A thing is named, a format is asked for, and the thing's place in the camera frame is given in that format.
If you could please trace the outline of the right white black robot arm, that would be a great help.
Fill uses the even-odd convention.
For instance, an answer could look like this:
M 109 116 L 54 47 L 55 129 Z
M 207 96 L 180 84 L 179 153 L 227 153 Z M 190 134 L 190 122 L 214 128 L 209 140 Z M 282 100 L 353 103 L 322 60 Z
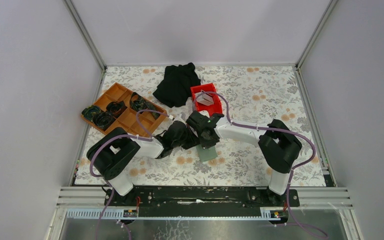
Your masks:
M 287 199 L 290 172 L 300 154 L 302 143 L 281 120 L 274 119 L 267 127 L 261 127 L 256 123 L 230 119 L 220 113 L 207 117 L 195 110 L 186 123 L 196 132 L 203 148 L 211 148 L 221 139 L 237 140 L 258 147 L 272 168 L 267 201 L 279 206 Z

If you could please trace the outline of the red plastic bin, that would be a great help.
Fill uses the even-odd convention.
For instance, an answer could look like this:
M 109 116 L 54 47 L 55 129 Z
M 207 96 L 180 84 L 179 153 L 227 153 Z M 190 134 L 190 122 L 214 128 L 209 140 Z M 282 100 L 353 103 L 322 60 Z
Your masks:
M 217 90 L 213 83 L 192 86 L 190 91 L 196 111 L 206 111 L 209 116 L 223 113 L 222 103 L 219 96 L 215 94 Z

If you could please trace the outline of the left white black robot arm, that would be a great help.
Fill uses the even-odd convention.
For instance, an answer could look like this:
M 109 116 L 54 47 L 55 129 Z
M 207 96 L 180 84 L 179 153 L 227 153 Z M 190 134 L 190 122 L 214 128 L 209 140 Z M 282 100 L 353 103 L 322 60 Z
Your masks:
M 167 130 L 153 137 L 127 133 L 122 127 L 114 128 L 94 144 L 86 154 L 89 170 L 103 178 L 116 192 L 116 199 L 124 206 L 135 200 L 133 183 L 123 174 L 135 157 L 163 159 L 176 148 L 185 150 L 199 144 L 199 138 L 184 122 L 175 120 Z

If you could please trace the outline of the grey-green card holder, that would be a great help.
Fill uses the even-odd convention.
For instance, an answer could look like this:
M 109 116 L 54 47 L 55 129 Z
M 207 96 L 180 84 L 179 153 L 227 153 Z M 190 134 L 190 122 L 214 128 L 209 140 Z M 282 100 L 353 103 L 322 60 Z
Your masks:
M 204 163 L 216 159 L 218 153 L 215 146 L 203 148 L 201 145 L 196 146 L 199 160 Z

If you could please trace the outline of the credit cards stack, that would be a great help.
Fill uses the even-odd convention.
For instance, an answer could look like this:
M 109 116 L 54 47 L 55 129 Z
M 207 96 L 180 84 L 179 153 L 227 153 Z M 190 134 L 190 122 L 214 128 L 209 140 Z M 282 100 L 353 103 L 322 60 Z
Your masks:
M 200 92 L 195 94 L 195 100 L 198 104 L 201 104 L 204 106 L 211 106 L 214 104 L 212 95 L 207 93 L 204 90 L 201 90 Z

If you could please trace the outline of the wooden divided organizer tray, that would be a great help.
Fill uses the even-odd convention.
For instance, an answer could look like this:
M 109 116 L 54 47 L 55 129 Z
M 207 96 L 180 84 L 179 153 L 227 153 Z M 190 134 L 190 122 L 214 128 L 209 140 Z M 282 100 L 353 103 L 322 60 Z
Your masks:
M 134 91 L 124 87 L 119 83 L 113 84 L 108 90 L 92 104 L 100 107 L 101 112 L 108 112 L 113 115 L 115 121 L 105 131 L 97 128 L 92 121 L 86 120 L 81 114 L 81 118 L 104 135 L 109 134 L 115 128 L 121 127 L 129 134 L 149 137 L 163 121 L 168 118 L 167 113 L 162 107 L 152 103 L 160 113 L 159 118 L 154 119 L 152 110 L 135 111 L 130 107 L 131 95 Z

